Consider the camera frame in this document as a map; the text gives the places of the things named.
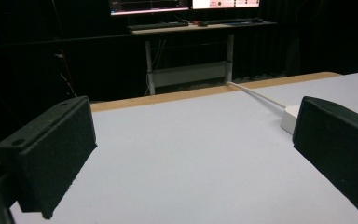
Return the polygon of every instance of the desk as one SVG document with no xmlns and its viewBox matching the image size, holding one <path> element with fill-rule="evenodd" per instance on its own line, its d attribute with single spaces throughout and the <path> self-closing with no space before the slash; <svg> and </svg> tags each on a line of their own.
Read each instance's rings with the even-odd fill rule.
<svg viewBox="0 0 358 224">
<path fill-rule="evenodd" d="M 163 70 L 154 70 L 152 62 L 152 53 L 150 40 L 145 41 L 146 63 L 147 63 L 147 80 L 150 95 L 155 94 L 155 87 L 174 85 L 178 83 L 199 81 L 208 78 L 225 77 L 226 81 L 232 79 L 233 55 L 234 55 L 234 33 L 233 27 L 237 29 L 253 28 L 255 26 L 264 27 L 274 25 L 274 22 L 241 22 L 235 25 L 231 24 L 213 24 L 206 27 L 189 25 L 185 27 L 161 28 L 151 30 L 133 31 L 135 35 L 147 34 L 194 34 L 205 31 L 223 31 L 227 34 L 227 53 L 226 60 L 218 63 L 205 63 L 199 65 L 190 65 L 180 68 L 169 68 Z"/>
<path fill-rule="evenodd" d="M 358 74 L 303 80 L 319 77 L 254 85 L 287 105 L 306 94 L 358 112 Z M 93 105 L 98 147 L 52 220 L 14 204 L 17 223 L 358 223 L 293 148 L 281 108 L 231 87 L 191 92 Z"/>
</svg>

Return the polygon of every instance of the dark background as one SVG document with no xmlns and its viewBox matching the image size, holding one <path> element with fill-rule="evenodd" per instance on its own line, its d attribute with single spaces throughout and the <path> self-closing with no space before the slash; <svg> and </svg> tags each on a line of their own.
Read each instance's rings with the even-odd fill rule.
<svg viewBox="0 0 358 224">
<path fill-rule="evenodd" d="M 358 72 L 358 1 L 270 0 L 258 10 L 188 11 L 111 18 L 106 0 L 0 0 L 0 46 L 122 35 L 126 26 L 159 21 L 260 17 L 279 29 L 235 36 L 233 77 Z M 224 36 L 172 38 L 159 68 L 221 61 Z M 0 48 L 0 141 L 52 105 L 77 95 L 91 101 L 143 96 L 142 41 Z"/>
</svg>

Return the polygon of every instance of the screw hole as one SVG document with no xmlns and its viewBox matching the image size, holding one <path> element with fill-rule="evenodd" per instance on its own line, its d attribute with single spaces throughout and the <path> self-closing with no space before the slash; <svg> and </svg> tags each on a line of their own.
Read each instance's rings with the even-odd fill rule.
<svg viewBox="0 0 358 224">
<path fill-rule="evenodd" d="M 16 141 L 12 142 L 11 145 L 18 146 L 18 145 L 20 145 L 20 144 L 22 144 L 24 142 L 25 142 L 25 139 L 18 139 Z"/>
</svg>

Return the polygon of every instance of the monitor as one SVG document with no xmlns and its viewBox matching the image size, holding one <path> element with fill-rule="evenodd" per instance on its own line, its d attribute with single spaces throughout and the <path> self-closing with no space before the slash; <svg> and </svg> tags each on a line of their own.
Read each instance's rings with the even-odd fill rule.
<svg viewBox="0 0 358 224">
<path fill-rule="evenodd" d="M 193 0 L 192 9 L 259 7 L 259 0 Z"/>
<path fill-rule="evenodd" d="M 188 0 L 109 0 L 110 15 L 135 15 L 188 10 Z"/>
</svg>

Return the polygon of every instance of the wooden table edge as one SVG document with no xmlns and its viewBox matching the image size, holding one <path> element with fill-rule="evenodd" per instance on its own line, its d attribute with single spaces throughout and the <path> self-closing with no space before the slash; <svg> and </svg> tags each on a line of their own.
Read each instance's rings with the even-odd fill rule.
<svg viewBox="0 0 358 224">
<path fill-rule="evenodd" d="M 339 77 L 339 76 L 341 75 L 337 73 L 321 72 L 321 73 L 313 73 L 313 74 L 299 75 L 293 77 L 279 77 L 279 78 L 273 78 L 273 79 L 267 79 L 261 81 L 246 82 L 246 83 L 241 83 L 241 85 L 250 89 L 255 89 L 255 88 L 291 84 L 291 83 L 297 83 L 303 81 L 311 81 L 311 80 L 322 79 L 322 78 Z M 193 91 L 179 91 L 179 92 L 165 93 L 160 95 L 137 97 L 137 98 L 109 101 L 103 103 L 95 103 L 95 104 L 91 104 L 91 111 L 100 112 L 105 110 L 127 108 L 127 107 L 133 107 L 138 105 L 153 105 L 153 104 L 164 103 L 169 101 L 184 100 L 189 98 L 195 98 L 195 97 L 201 97 L 201 96 L 207 96 L 207 95 L 213 95 L 213 94 L 219 94 L 219 93 L 231 92 L 231 91 L 239 91 L 239 89 L 233 86 L 220 86 L 220 87 L 198 89 Z"/>
</svg>

